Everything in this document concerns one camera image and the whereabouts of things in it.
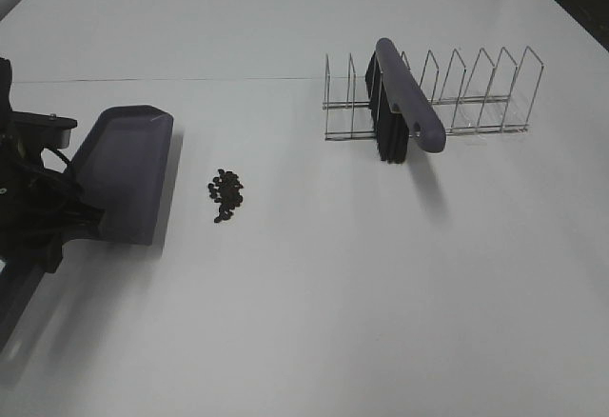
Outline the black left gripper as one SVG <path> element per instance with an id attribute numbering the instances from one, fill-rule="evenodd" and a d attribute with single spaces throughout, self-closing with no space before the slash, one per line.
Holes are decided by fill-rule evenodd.
<path id="1" fill-rule="evenodd" d="M 83 201 L 84 188 L 62 149 L 28 149 L 12 122 L 12 66 L 1 59 L 1 259 L 39 261 L 55 270 L 63 245 L 80 230 L 95 233 L 101 208 Z"/>

